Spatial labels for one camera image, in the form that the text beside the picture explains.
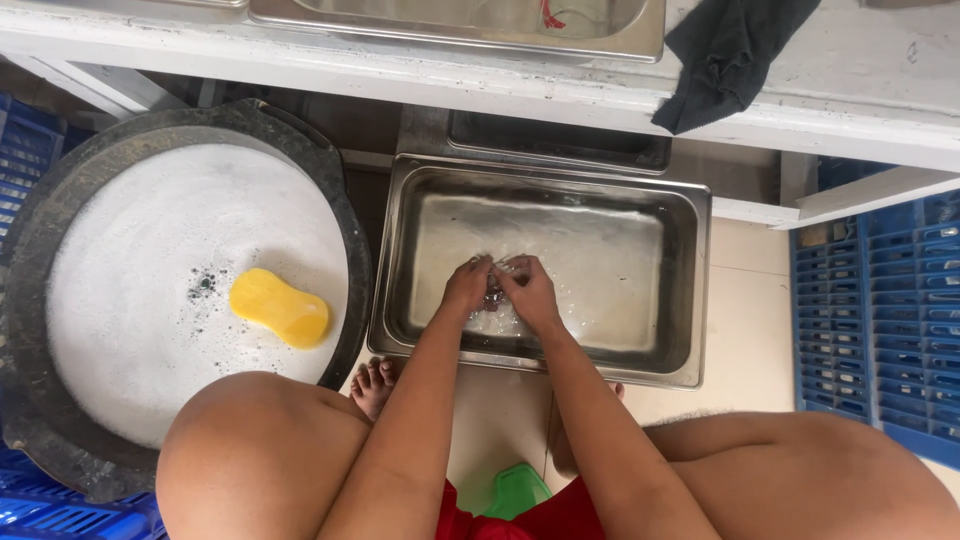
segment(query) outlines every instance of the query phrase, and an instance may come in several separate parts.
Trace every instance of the green stool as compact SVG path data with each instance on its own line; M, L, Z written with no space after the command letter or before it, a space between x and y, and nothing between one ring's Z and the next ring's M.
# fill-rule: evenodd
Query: green stool
M529 463L504 469L493 479L493 504L483 516L510 521L553 494Z

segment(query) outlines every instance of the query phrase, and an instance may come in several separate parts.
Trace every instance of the red shorts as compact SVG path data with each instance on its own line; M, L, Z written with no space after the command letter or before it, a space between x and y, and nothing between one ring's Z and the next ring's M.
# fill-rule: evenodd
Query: red shorts
M440 505L436 540L603 540L603 528L584 481L577 477L560 493L513 521L473 517L457 508L457 490L448 481Z

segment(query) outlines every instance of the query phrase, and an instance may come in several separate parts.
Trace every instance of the hand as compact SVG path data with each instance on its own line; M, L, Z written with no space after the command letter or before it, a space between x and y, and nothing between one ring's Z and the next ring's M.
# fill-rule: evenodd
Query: hand
M470 313L480 307L487 292L487 274L493 267L493 257L484 255L471 258L453 271L446 282L444 299L440 309L449 309L464 322Z
M553 280L543 269L540 260L523 255L507 261L507 266L513 267L515 271L508 274L494 266L493 275L514 304L516 314L527 323L530 330L542 337L546 331L563 328L564 322L557 310L557 294L554 292Z

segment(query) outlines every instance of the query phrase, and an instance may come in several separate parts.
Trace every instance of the tiled floor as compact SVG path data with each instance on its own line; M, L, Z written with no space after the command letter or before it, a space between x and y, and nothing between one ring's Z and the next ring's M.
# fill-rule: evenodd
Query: tiled floor
M624 404L640 423L699 410L794 409L788 249L786 233L713 220L704 385L696 392L628 385ZM567 484L548 452L558 417L546 376L460 366L456 399L447 476L461 508L485 510L493 475L520 461L555 493ZM931 469L960 500L960 473Z

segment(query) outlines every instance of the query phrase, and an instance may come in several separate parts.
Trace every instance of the yellow sponge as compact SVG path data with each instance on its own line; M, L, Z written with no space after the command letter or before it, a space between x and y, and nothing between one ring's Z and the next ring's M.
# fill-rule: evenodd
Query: yellow sponge
M326 302L263 268L252 268L233 281L230 309L238 317L265 325L295 349L320 345L329 322Z

